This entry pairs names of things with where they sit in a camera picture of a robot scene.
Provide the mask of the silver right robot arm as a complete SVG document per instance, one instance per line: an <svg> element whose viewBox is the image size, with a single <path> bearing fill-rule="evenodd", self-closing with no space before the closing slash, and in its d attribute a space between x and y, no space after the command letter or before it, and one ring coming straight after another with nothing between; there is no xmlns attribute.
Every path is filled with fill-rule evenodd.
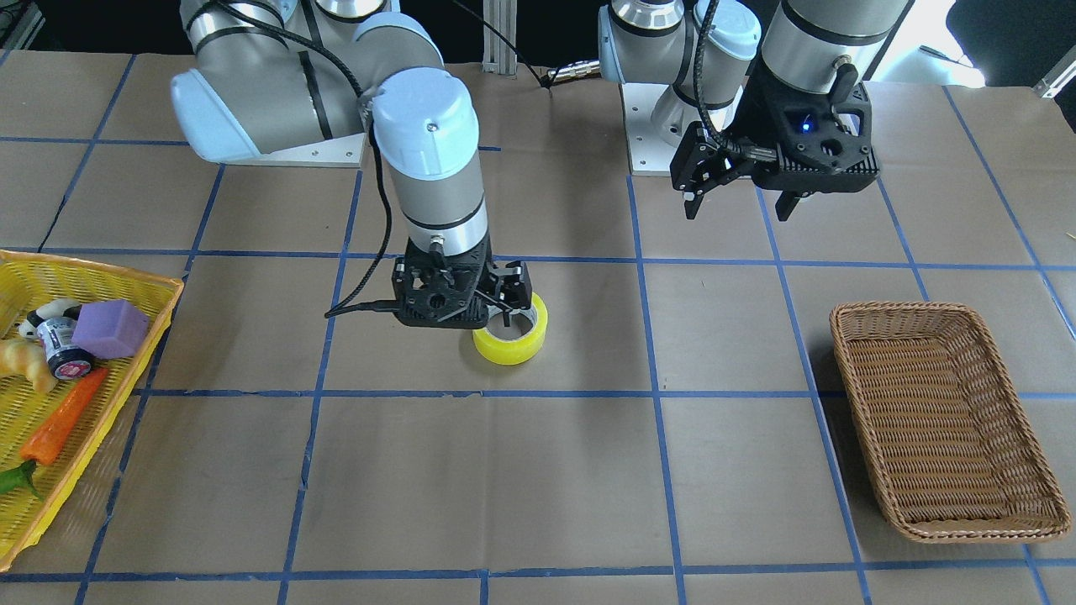
<svg viewBox="0 0 1076 605"><path fill-rule="evenodd" d="M254 160L365 133L390 177L409 242L393 297L330 315L391 313L404 325L537 327L521 261L498 267L472 96L420 24L385 1L182 1L198 66L171 82L183 133L206 161Z"/></svg>

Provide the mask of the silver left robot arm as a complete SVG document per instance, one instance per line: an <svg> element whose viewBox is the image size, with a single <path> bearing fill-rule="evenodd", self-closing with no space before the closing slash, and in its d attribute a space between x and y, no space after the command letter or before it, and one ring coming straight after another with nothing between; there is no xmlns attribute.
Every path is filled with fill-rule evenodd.
<svg viewBox="0 0 1076 605"><path fill-rule="evenodd" d="M599 74L662 86L653 127L675 146L668 173L685 219L704 195L748 177L778 192L777 219L815 194L878 180L863 69L898 26L904 1L780 1L767 26L738 1L609 1L599 57L541 84Z"/></svg>

